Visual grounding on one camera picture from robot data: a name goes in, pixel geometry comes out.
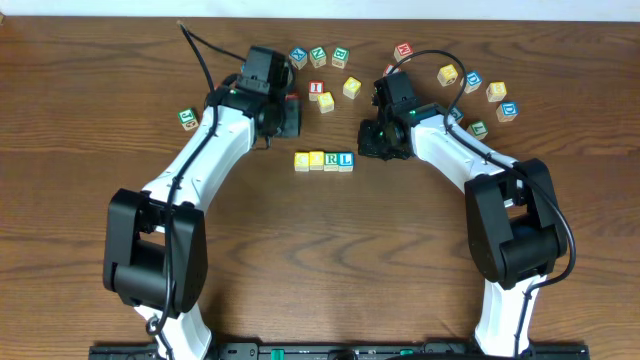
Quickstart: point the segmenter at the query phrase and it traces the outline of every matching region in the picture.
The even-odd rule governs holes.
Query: green connector
[[[284,360],[284,350],[271,350],[271,360]]]

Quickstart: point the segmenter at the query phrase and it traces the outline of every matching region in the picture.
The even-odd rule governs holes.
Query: block row
[[[332,153],[324,151],[296,152],[293,165],[296,171],[351,172],[355,159],[351,152]]]
[[[289,53],[289,59],[298,70],[302,70],[309,58],[311,58],[311,64],[316,69],[327,64],[327,53],[321,46],[311,49],[309,53],[302,47],[297,46]],[[349,61],[349,50],[336,47],[331,56],[331,65],[344,69],[347,66],[347,61]]]

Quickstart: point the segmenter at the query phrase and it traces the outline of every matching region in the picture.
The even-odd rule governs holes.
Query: green block
[[[271,360],[284,360],[284,350],[271,350]]]
[[[338,153],[325,153],[324,154],[325,165],[338,165]]]
[[[326,57],[327,53],[324,52],[324,49],[320,46],[318,46],[315,49],[311,49],[311,57],[314,58],[314,60],[318,60],[318,59],[322,59],[323,57]]]
[[[178,117],[180,118],[180,122],[182,124],[188,123],[189,121],[193,121],[196,119],[196,114],[191,109],[183,110],[178,113]]]
[[[486,134],[488,132],[487,124],[485,124],[484,121],[475,122],[471,124],[471,131],[473,131],[473,134],[476,136]]]
[[[349,58],[349,50],[337,47],[336,51],[333,52],[333,57],[338,60],[347,61],[347,59]]]

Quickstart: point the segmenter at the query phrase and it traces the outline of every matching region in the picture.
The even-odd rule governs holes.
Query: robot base
[[[89,360],[157,359],[158,346],[93,346]],[[406,356],[422,359],[505,359],[485,356],[475,344],[462,341],[436,341],[417,345],[258,345],[226,343],[211,347],[206,360],[389,360]],[[589,360],[586,345],[532,345],[521,359]]]

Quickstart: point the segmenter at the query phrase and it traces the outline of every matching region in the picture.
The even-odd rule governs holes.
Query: yellow block
[[[320,113],[324,114],[333,111],[333,107],[333,96],[331,96],[330,92],[318,95],[318,108],[320,109]]]
[[[309,153],[297,152],[293,158],[296,171],[309,171]]]
[[[458,78],[458,72],[453,65],[443,66],[438,72],[438,81],[440,81],[440,85],[448,86],[456,82]]]
[[[342,87],[342,93],[349,99],[355,99],[360,94],[362,83],[353,77],[349,77]]]
[[[489,102],[501,101],[507,96],[507,86],[503,82],[489,84],[487,88],[487,100]]]
[[[324,169],[324,151],[309,152],[309,170]]]

